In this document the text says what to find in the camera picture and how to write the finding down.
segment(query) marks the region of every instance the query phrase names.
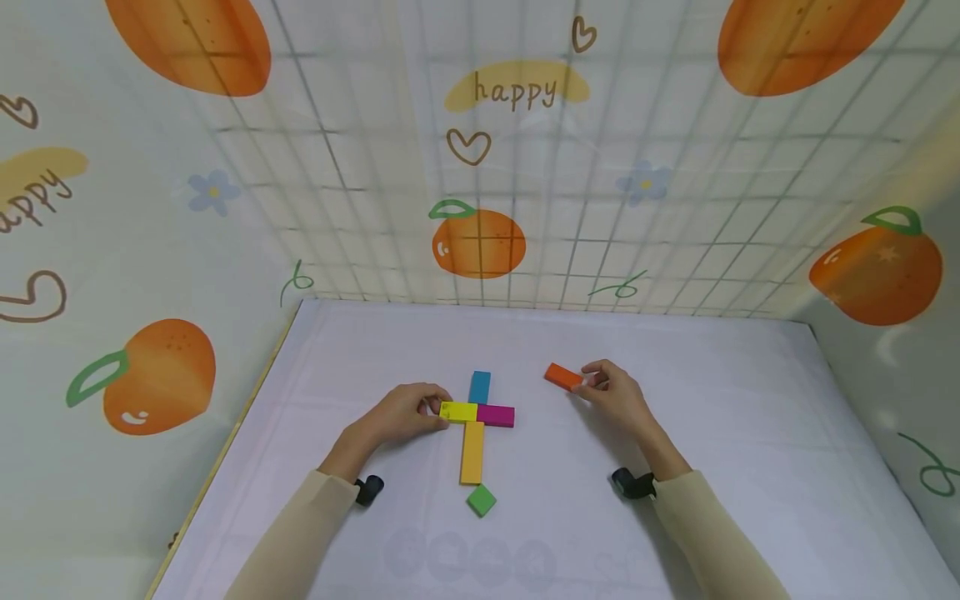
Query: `green vine doodle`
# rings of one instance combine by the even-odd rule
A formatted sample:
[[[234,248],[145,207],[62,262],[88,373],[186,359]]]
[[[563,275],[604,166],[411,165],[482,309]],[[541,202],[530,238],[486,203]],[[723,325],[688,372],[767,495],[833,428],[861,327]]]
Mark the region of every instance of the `green vine doodle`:
[[[930,457],[930,460],[933,461],[933,465],[927,465],[926,467],[920,469],[921,485],[924,486],[928,492],[935,493],[938,496],[942,496],[943,498],[954,497],[956,495],[957,489],[956,489],[956,486],[953,484],[953,482],[950,480],[950,476],[953,475],[954,477],[960,477],[960,470],[957,470],[955,468],[950,468],[944,465],[943,461],[941,461],[940,458],[936,454],[934,454],[929,448],[927,448],[925,445],[921,444],[917,440],[914,440],[913,438],[906,435],[905,433],[898,432],[897,435],[904,438],[908,442],[914,443],[920,450],[924,452],[924,454]],[[943,476],[944,481],[948,485],[948,488],[946,491],[940,490],[938,488],[934,488],[930,484],[926,483],[925,478],[931,472],[940,473]]]
[[[639,278],[640,278],[641,276],[643,276],[643,274],[646,273],[646,272],[647,272],[647,270],[644,269],[643,271],[641,271],[641,272],[637,273],[636,275],[630,277],[629,279],[627,279],[626,281],[624,281],[623,283],[621,283],[621,284],[619,284],[619,285],[608,285],[607,287],[602,287],[602,288],[600,288],[599,290],[593,290],[592,292],[590,292],[590,293],[588,294],[588,296],[593,296],[594,294],[597,294],[597,293],[599,293],[599,292],[603,292],[604,290],[612,290],[612,289],[615,289],[615,290],[616,290],[615,292],[613,292],[613,294],[614,294],[615,296],[617,296],[618,298],[631,298],[631,297],[633,297],[633,296],[636,296],[636,293],[639,292],[639,290],[637,290],[637,288],[635,288],[633,285],[628,285],[628,283],[630,283],[631,281],[634,281],[634,280],[636,280],[636,279],[639,279]],[[628,293],[628,294],[624,294],[623,296],[620,296],[620,290],[625,290],[625,289],[629,289],[629,290],[633,290],[633,291],[630,292],[630,293]]]
[[[302,260],[297,261],[297,266],[294,267],[294,276],[290,277],[290,280],[284,283],[283,289],[280,290],[280,308],[283,308],[283,293],[287,291],[287,287],[289,287],[291,283],[293,283],[294,287],[298,290],[305,290],[314,284],[312,277],[300,274],[300,264],[302,262]],[[309,281],[309,283],[304,282],[303,285],[300,285],[302,279]]]

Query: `orange fruit print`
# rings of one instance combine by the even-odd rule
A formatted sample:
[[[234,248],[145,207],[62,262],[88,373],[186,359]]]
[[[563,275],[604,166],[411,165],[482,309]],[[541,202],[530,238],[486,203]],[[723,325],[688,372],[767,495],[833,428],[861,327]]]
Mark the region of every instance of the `orange fruit print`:
[[[84,388],[103,367],[116,370]],[[216,360],[213,346],[196,325],[164,319],[140,329],[122,350],[87,366],[70,383],[66,403],[74,407],[100,390],[111,427],[149,436],[182,425],[210,404]]]
[[[881,217],[899,215],[906,225]],[[868,325],[906,323],[933,302],[944,262],[906,206],[861,221],[873,227],[840,242],[810,268],[810,283],[848,317]]]
[[[746,96],[779,96],[814,85],[860,56],[903,0],[733,0],[717,59]]]
[[[270,40],[250,0],[107,0],[120,37],[184,87],[252,96],[270,77]]]
[[[444,212],[455,207],[459,212]],[[431,219],[444,219],[433,236],[433,257],[441,269],[474,279],[508,274],[527,253],[527,239],[516,222],[493,210],[475,209],[455,199],[438,202]]]

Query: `orange block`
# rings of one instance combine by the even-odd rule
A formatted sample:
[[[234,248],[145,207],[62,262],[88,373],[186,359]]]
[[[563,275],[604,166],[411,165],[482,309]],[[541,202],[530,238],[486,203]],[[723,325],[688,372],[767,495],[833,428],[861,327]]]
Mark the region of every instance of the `orange block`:
[[[584,377],[582,375],[573,371],[568,371],[557,363],[550,363],[550,366],[547,367],[543,378],[554,385],[559,385],[568,392],[573,389],[573,386],[580,385],[584,382]]]
[[[480,485],[483,474],[483,429],[478,420],[464,423],[464,453],[460,457],[460,485]]]

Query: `right hand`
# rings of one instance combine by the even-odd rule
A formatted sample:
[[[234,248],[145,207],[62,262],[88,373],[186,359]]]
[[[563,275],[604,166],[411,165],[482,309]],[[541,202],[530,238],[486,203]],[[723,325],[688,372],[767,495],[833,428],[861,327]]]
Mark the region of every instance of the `right hand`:
[[[573,393],[596,406],[627,433],[642,436],[657,424],[640,385],[609,360],[597,360],[581,369],[589,375]]]

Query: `green diamond block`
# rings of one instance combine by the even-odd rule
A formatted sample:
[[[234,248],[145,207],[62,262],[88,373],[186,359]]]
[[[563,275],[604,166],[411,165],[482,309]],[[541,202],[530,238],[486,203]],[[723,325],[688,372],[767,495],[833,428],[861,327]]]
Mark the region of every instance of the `green diamond block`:
[[[473,493],[467,496],[467,504],[470,505],[470,508],[473,509],[477,516],[483,518],[490,509],[493,508],[493,505],[496,504],[496,498],[493,497],[490,490],[485,488],[483,484],[480,484]]]

